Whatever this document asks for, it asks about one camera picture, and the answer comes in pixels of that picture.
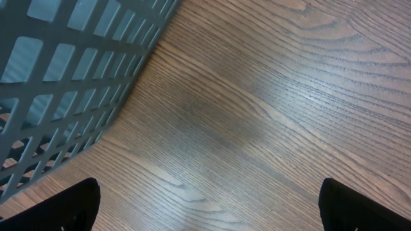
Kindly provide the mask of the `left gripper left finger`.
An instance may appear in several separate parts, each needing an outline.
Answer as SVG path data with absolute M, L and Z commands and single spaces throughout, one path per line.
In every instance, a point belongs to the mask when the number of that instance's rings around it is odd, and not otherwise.
M 101 192 L 95 178 L 87 178 L 43 202 L 1 222 L 1 231 L 92 230 Z

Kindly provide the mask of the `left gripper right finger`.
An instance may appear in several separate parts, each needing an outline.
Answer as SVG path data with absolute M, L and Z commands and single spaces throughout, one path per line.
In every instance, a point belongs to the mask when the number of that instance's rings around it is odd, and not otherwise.
M 319 210 L 324 230 L 410 231 L 409 219 L 333 178 L 322 183 Z

